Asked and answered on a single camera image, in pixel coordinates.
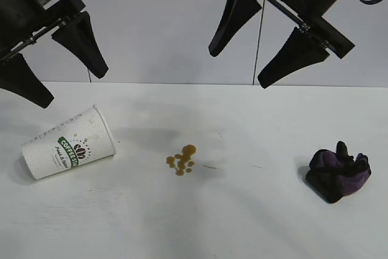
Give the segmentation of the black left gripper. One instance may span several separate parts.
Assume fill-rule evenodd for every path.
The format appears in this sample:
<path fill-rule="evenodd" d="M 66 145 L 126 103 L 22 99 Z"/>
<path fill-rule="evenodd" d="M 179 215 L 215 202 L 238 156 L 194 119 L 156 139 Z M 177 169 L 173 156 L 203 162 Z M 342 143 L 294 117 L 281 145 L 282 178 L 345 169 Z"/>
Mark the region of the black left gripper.
<path fill-rule="evenodd" d="M 45 8 L 50 1 L 1 0 L 1 59 L 11 58 L 1 63 L 1 88 L 42 108 L 47 108 L 54 96 L 18 53 L 21 50 L 15 48 L 20 42 L 22 47 L 35 42 L 34 32 L 47 33 L 68 22 L 52 34 L 52 39 L 73 53 L 97 78 L 103 78 L 109 69 L 96 43 L 89 13 L 79 14 L 85 8 L 83 1 L 59 0 Z"/>

